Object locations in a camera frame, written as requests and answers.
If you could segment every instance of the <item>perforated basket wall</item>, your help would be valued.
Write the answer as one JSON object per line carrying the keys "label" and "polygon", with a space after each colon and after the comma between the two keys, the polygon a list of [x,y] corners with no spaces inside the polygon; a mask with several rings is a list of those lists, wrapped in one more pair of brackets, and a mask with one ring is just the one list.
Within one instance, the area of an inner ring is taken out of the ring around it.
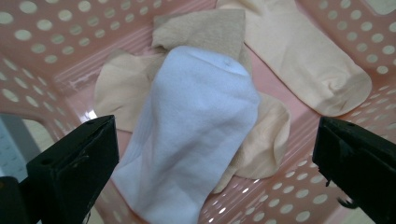
{"label": "perforated basket wall", "polygon": [[[381,15],[365,0],[298,0],[329,38],[370,74],[362,105],[341,117],[396,142],[396,11]],[[149,49],[155,15],[214,8],[215,0],[2,0],[0,112],[42,123],[56,140],[94,117],[93,89],[113,49]],[[259,91],[292,113],[288,153],[278,173],[263,180],[234,177],[210,195],[200,223],[338,223],[345,197],[312,163],[319,115],[301,103],[251,53]],[[120,150],[129,140],[119,132]],[[95,207],[105,223],[141,222],[108,182]]]}

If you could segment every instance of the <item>pile of socks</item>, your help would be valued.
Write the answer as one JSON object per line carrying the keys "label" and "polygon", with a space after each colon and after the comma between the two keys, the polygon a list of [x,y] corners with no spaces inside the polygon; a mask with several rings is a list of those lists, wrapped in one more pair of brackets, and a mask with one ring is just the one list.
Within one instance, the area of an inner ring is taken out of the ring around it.
{"label": "pile of socks", "polygon": [[319,114],[345,114],[371,90],[369,76],[293,1],[217,7],[156,17],[152,47],[164,52],[117,49],[96,83],[96,114],[114,114],[118,129],[134,133],[112,180],[149,223],[196,223],[208,194],[234,175],[279,169],[290,112],[255,90],[245,43]]}

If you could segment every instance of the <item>sock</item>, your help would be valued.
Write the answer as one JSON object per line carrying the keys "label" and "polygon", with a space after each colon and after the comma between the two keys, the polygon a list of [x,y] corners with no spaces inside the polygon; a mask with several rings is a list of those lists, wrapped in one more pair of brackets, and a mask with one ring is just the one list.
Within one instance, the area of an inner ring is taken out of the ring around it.
{"label": "sock", "polygon": [[253,129],[224,172],[213,192],[221,192],[233,175],[265,178],[280,167],[290,132],[289,110],[276,98],[260,93],[259,114]]}
{"label": "sock", "polygon": [[360,105],[372,82],[290,0],[219,0],[246,11],[245,42],[305,104],[324,116]]}
{"label": "sock", "polygon": [[163,54],[134,56],[115,50],[107,58],[95,85],[93,109],[96,115],[114,115],[118,129],[131,131],[136,125],[151,85],[149,74]]}
{"label": "sock", "polygon": [[232,58],[192,47],[170,51],[112,176],[125,201],[149,223],[196,223],[259,102]]}

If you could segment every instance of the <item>basket hole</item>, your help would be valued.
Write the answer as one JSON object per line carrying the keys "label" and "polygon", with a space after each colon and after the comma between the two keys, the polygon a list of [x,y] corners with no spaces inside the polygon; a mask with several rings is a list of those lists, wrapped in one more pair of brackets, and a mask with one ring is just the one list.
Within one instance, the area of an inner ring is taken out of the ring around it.
{"label": "basket hole", "polygon": [[346,39],[349,41],[354,41],[358,38],[358,34],[356,34],[355,32],[350,32],[347,34]]}
{"label": "basket hole", "polygon": [[279,199],[273,199],[271,202],[268,203],[269,207],[275,207],[279,204],[280,200]]}
{"label": "basket hole", "polygon": [[44,95],[44,92],[40,89],[40,88],[38,88],[37,86],[33,86],[33,89],[38,93],[38,94],[40,94],[40,95]]}
{"label": "basket hole", "polygon": [[267,222],[265,222],[265,224],[276,224],[276,220],[275,219],[269,219]]}
{"label": "basket hole", "polygon": [[55,3],[58,3],[59,0],[46,0],[46,2],[48,2],[50,4],[55,4]]}
{"label": "basket hole", "polygon": [[9,101],[12,101],[14,103],[17,103],[20,100],[13,91],[10,91],[8,89],[2,89],[2,93]]}
{"label": "basket hole", "polygon": [[365,21],[364,23],[361,24],[361,29],[363,31],[369,31],[373,29],[373,24],[369,21]]}
{"label": "basket hole", "polygon": [[33,46],[31,47],[31,50],[33,53],[42,53],[46,50],[46,46],[44,46],[42,44],[33,44]]}
{"label": "basket hole", "polygon": [[291,172],[288,172],[288,173],[285,175],[285,177],[286,177],[286,178],[289,178],[289,177],[292,177],[294,174],[295,174],[295,172],[294,172],[294,171],[291,171]]}
{"label": "basket hole", "polygon": [[254,210],[255,210],[254,207],[249,208],[249,209],[245,212],[245,215],[248,216],[248,215],[252,214],[252,213],[254,212]]}
{"label": "basket hole", "polygon": [[253,218],[253,221],[255,222],[259,222],[262,221],[262,219],[265,217],[265,213],[264,212],[260,212],[258,214],[256,214]]}
{"label": "basket hole", "polygon": [[395,93],[396,92],[396,89],[393,89],[393,90],[391,90],[391,91],[388,91],[387,92],[387,95],[391,95],[391,94],[393,94],[393,93]]}
{"label": "basket hole", "polygon": [[337,23],[337,29],[338,30],[345,30],[347,28],[347,22],[346,21],[339,21]]}
{"label": "basket hole", "polygon": [[52,28],[52,22],[49,20],[40,20],[37,22],[37,28],[42,31],[48,31]]}
{"label": "basket hole", "polygon": [[100,29],[100,30],[97,30],[97,31],[95,31],[95,36],[96,36],[96,38],[102,38],[103,36],[105,36],[105,30],[103,30],[103,29]]}
{"label": "basket hole", "polygon": [[226,209],[226,207],[221,208],[221,210],[219,210],[219,214],[223,213]]}
{"label": "basket hole", "polygon": [[78,41],[78,44],[79,44],[80,46],[82,46],[82,47],[85,47],[85,46],[89,45],[90,42],[91,42],[91,41],[90,41],[89,38],[84,37],[84,38],[81,38],[81,39]]}
{"label": "basket hole", "polygon": [[273,185],[273,189],[280,189],[280,187],[282,187],[282,183],[276,183]]}
{"label": "basket hole", "polygon": [[386,66],[383,66],[383,65],[378,66],[376,68],[376,72],[381,74],[381,75],[385,75],[388,71],[389,71],[388,68]]}
{"label": "basket hole", "polygon": [[154,8],[158,8],[163,4],[162,0],[156,0],[152,5],[154,6]]}
{"label": "basket hole", "polygon": [[99,24],[99,18],[92,16],[87,19],[87,24],[90,26],[96,26]]}
{"label": "basket hole", "polygon": [[130,14],[125,16],[125,21],[126,22],[131,22],[133,20],[134,20],[134,14],[130,13]]}
{"label": "basket hole", "polygon": [[10,24],[14,21],[14,18],[12,17],[11,14],[7,12],[2,12],[0,11],[0,24]]}
{"label": "basket hole", "polygon": [[58,18],[61,21],[70,21],[73,18],[73,14],[69,10],[64,9],[58,13]]}
{"label": "basket hole", "polygon": [[317,197],[314,198],[313,203],[314,204],[321,204],[321,203],[326,202],[327,199],[328,199],[327,194],[320,194],[320,195],[318,195]]}
{"label": "basket hole", "polygon": [[374,43],[380,43],[383,40],[384,40],[384,36],[382,34],[375,34],[372,36],[372,41]]}
{"label": "basket hole", "polygon": [[149,12],[148,7],[142,7],[142,8],[140,8],[140,11],[139,11],[140,15],[142,15],[142,16],[148,14],[148,12]]}
{"label": "basket hole", "polygon": [[307,173],[302,173],[297,176],[297,180],[304,180],[304,179],[306,179],[307,176],[308,176]]}
{"label": "basket hole", "polygon": [[37,5],[33,2],[24,1],[20,3],[20,10],[26,14],[33,14],[37,11]]}
{"label": "basket hole", "polygon": [[117,30],[120,28],[120,23],[118,21],[113,21],[110,24],[110,29],[111,30]]}
{"label": "basket hole", "polygon": [[47,91],[47,95],[49,96],[49,98],[51,98],[51,100],[56,101],[56,96],[52,92]]}
{"label": "basket hole", "polygon": [[18,67],[15,65],[12,61],[9,61],[8,59],[3,59],[3,62],[8,66],[10,69],[17,71]]}
{"label": "basket hole", "polygon": [[310,216],[311,216],[311,214],[308,211],[303,211],[302,213],[297,215],[296,221],[305,222],[309,219]]}
{"label": "basket hole", "polygon": [[335,10],[332,10],[327,15],[327,18],[329,18],[329,20],[335,20],[337,18],[337,16],[338,16],[338,12]]}
{"label": "basket hole", "polygon": [[112,18],[114,17],[114,15],[116,15],[116,10],[114,10],[114,8],[109,7],[105,9],[105,17],[106,18]]}
{"label": "basket hole", "polygon": [[82,12],[87,12],[91,9],[91,3],[88,1],[81,1],[78,3],[78,9]]}
{"label": "basket hole", "polygon": [[387,126],[387,130],[394,130],[396,129],[396,123],[391,123],[390,125]]}
{"label": "basket hole", "polygon": [[71,35],[79,35],[82,32],[82,27],[80,25],[72,25],[69,32]]}
{"label": "basket hole", "polygon": [[2,72],[0,72],[0,80],[2,80],[2,81],[7,80],[7,77]]}
{"label": "basket hole", "polygon": [[292,204],[285,204],[280,208],[280,213],[281,214],[287,214],[293,210],[293,205]]}
{"label": "basket hole", "polygon": [[74,48],[70,46],[66,46],[62,49],[62,53],[65,55],[70,55],[74,52]]}
{"label": "basket hole", "polygon": [[384,54],[390,55],[395,52],[395,47],[393,47],[392,45],[387,45],[384,48],[382,48],[382,52]]}
{"label": "basket hole", "polygon": [[389,26],[389,30],[393,33],[396,33],[396,22],[393,22],[390,26]]}
{"label": "basket hole", "polygon": [[341,8],[349,8],[350,7],[350,0],[342,0],[340,3]]}
{"label": "basket hole", "polygon": [[353,10],[350,13],[350,19],[355,21],[355,20],[358,20],[360,18],[361,18],[361,11],[360,10]]}
{"label": "basket hole", "polygon": [[367,120],[367,118],[361,118],[361,119],[356,120],[356,123],[363,123],[366,120]]}
{"label": "basket hole", "polygon": [[387,88],[389,88],[389,86],[383,86],[383,87],[379,88],[378,90],[383,91],[383,90],[386,90]]}
{"label": "basket hole", "polygon": [[287,186],[283,189],[284,193],[290,193],[294,190],[294,186]]}
{"label": "basket hole", "polygon": [[33,99],[31,96],[26,96],[26,100],[27,100],[27,102],[28,102],[30,105],[32,105],[32,106],[34,106],[34,107],[38,107],[37,101],[36,101],[35,99]]}
{"label": "basket hole", "polygon": [[267,200],[267,199],[268,199],[268,195],[264,195],[264,196],[260,197],[259,202],[260,202],[260,203],[263,203],[263,202],[265,202],[265,200]]}
{"label": "basket hole", "polygon": [[63,35],[58,35],[58,34],[53,35],[50,38],[50,41],[52,41],[52,43],[54,43],[54,44],[61,44],[61,43],[64,42],[64,36]]}
{"label": "basket hole", "polygon": [[15,38],[21,40],[21,41],[26,41],[32,38],[32,34],[27,31],[27,30],[18,30],[15,32]]}
{"label": "basket hole", "polygon": [[352,116],[352,117],[356,117],[356,116],[358,116],[360,113],[361,113],[361,111],[356,111],[356,112],[353,112],[351,116]]}
{"label": "basket hole", "polygon": [[376,116],[375,118],[374,118],[374,120],[383,120],[383,119],[386,119],[388,117],[388,115],[378,115],[378,116]]}
{"label": "basket hole", "polygon": [[326,1],[326,0],[321,0],[320,2],[319,2],[319,8],[320,9],[325,9],[325,8],[327,8],[328,6],[329,6],[329,3]]}
{"label": "basket hole", "polygon": [[38,80],[43,84],[44,86],[47,86],[47,81],[44,80],[42,77],[38,77]]}
{"label": "basket hole", "polygon": [[64,130],[64,125],[57,119],[54,120],[56,126],[58,126],[58,128],[60,128],[61,130]]}
{"label": "basket hole", "polygon": [[366,114],[372,114],[372,113],[374,113],[375,111],[377,111],[377,108],[370,108],[370,109],[368,109],[368,110],[366,111]]}
{"label": "basket hole", "polygon": [[66,113],[64,112],[64,110],[62,110],[60,107],[57,107],[56,109],[59,111],[59,113],[60,113],[61,115],[63,115],[63,116],[66,115]]}
{"label": "basket hole", "polygon": [[53,112],[52,105],[49,105],[47,102],[44,102],[43,105],[48,109],[49,112]]}
{"label": "basket hole", "polygon": [[55,55],[49,55],[45,57],[44,61],[46,63],[56,63],[56,61],[58,61],[58,57],[56,57]]}
{"label": "basket hole", "polygon": [[18,83],[18,85],[20,85],[22,88],[27,89],[27,84],[26,82],[24,82],[22,79],[18,78],[18,77],[14,77],[14,80]]}
{"label": "basket hole", "polygon": [[366,58],[366,61],[368,63],[376,63],[378,61],[378,56],[376,56],[375,54],[369,54]]}
{"label": "basket hole", "polygon": [[315,175],[311,178],[311,183],[317,184],[320,183],[324,179],[323,175]]}
{"label": "basket hole", "polygon": [[367,45],[364,44],[364,43],[359,43],[358,46],[357,46],[357,50],[358,50],[359,52],[364,52],[364,51],[366,51],[367,49],[368,49],[368,47],[367,47]]}
{"label": "basket hole", "polygon": [[131,0],[124,0],[121,3],[121,9],[122,10],[127,10],[131,7]]}
{"label": "basket hole", "polygon": [[377,103],[378,105],[380,105],[380,104],[385,103],[385,102],[388,101],[388,100],[389,100],[388,98],[383,98],[383,99],[378,100],[376,103]]}

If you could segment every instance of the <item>pink plastic basket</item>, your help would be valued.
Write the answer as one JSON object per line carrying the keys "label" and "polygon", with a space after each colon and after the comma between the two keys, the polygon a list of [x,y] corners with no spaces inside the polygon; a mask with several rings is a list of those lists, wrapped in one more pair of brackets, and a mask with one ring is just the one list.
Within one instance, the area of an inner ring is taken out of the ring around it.
{"label": "pink plastic basket", "polygon": [[[396,11],[381,15],[365,0],[298,0],[300,10],[370,74],[369,98],[341,117],[396,142]],[[54,140],[94,117],[93,89],[113,49],[149,50],[155,15],[214,8],[215,0],[2,0],[0,112],[42,123]],[[234,177],[210,195],[200,223],[339,223],[346,197],[312,163],[319,114],[301,103],[251,53],[256,87],[292,113],[289,149],[270,178]],[[130,138],[118,132],[120,151]],[[105,223],[142,222],[108,182],[95,205]]]}

